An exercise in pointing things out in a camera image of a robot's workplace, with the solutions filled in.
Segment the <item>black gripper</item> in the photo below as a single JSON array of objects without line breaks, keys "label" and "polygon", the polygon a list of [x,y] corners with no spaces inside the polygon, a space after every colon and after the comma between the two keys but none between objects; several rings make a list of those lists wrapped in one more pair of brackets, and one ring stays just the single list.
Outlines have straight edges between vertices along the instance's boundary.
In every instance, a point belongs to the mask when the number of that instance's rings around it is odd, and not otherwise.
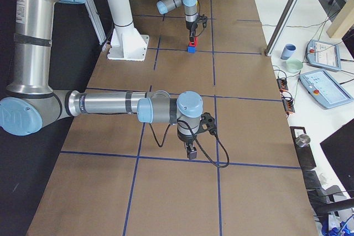
[{"label": "black gripper", "polygon": [[188,22],[186,21],[186,28],[189,31],[189,42],[190,43],[195,43],[195,37],[198,36],[196,33],[196,30],[198,28],[198,20],[195,20],[194,22]]},{"label": "black gripper", "polygon": [[197,158],[197,150],[195,147],[195,140],[197,140],[196,135],[185,135],[180,131],[177,131],[178,138],[184,143],[186,149],[187,158],[189,160],[194,160]]}]

